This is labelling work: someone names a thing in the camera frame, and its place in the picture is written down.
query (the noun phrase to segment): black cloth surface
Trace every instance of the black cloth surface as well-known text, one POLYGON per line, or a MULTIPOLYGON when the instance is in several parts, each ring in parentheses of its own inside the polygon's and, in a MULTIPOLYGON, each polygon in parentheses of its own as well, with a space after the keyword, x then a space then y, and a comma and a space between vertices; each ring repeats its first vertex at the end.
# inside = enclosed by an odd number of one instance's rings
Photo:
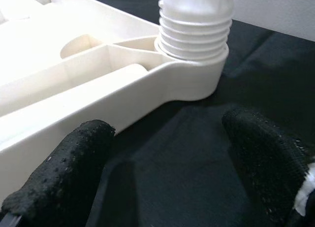
MULTIPOLYGON (((158 23, 158 0, 99 1, 158 23)), ((115 137, 87 227, 272 226, 233 166, 221 117, 253 107, 315 143, 315 43, 234 21, 228 45, 212 96, 164 104, 115 137)))

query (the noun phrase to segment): white 3d-printed part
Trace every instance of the white 3d-printed part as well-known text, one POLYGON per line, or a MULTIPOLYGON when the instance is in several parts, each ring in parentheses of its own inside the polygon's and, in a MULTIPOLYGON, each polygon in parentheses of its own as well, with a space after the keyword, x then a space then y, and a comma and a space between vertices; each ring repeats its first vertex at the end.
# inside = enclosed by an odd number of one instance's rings
POLYGON ((120 132, 167 101, 211 95, 228 55, 172 58, 157 25, 95 0, 9 1, 24 11, 0 5, 0 202, 82 122, 120 132))

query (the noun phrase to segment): black textured rubber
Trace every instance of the black textured rubber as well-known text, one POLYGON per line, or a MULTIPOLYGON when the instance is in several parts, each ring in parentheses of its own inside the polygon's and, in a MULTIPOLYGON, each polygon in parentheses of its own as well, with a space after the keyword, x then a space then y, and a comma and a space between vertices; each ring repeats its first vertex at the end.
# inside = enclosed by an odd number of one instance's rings
POLYGON ((309 147, 252 110, 230 110, 222 123, 272 222, 299 226, 302 217, 292 208, 308 171, 309 147))
POLYGON ((4 200, 2 211, 31 227, 85 226, 114 133, 100 120, 83 123, 4 200))

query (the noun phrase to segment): black fabric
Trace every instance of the black fabric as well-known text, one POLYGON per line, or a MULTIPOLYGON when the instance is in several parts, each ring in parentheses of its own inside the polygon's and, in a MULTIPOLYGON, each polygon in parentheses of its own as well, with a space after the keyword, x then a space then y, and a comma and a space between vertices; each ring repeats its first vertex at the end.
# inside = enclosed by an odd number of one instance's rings
POLYGON ((115 130, 103 121, 68 134, 2 204, 28 227, 83 227, 88 219, 115 130))
POLYGON ((315 226, 315 191, 311 192, 306 203, 305 222, 308 227, 315 226))
POLYGON ((308 173, 312 148, 255 110, 234 108, 222 123, 272 222, 302 226, 302 216, 293 213, 292 221, 290 214, 308 173))
MULTIPOLYGON (((158 0, 100 1, 158 22, 158 0)), ((103 171, 87 226, 96 226, 102 211, 124 203, 125 196, 104 202, 114 179, 109 179, 111 170, 121 159, 133 164, 130 195, 137 202, 128 208, 137 211, 138 226, 273 226, 242 185, 221 117, 235 104, 255 107, 315 143, 315 44, 233 21, 228 45, 230 54, 212 96, 162 105, 115 137, 113 160, 103 171)), ((130 212, 127 216, 132 226, 130 212)))

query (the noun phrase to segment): white wall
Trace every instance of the white wall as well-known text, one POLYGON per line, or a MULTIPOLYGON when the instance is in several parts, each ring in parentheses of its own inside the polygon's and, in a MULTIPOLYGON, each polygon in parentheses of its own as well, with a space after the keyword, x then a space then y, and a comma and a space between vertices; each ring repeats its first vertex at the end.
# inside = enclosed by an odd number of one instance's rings
POLYGON ((234 0, 234 19, 315 41, 315 0, 234 0))

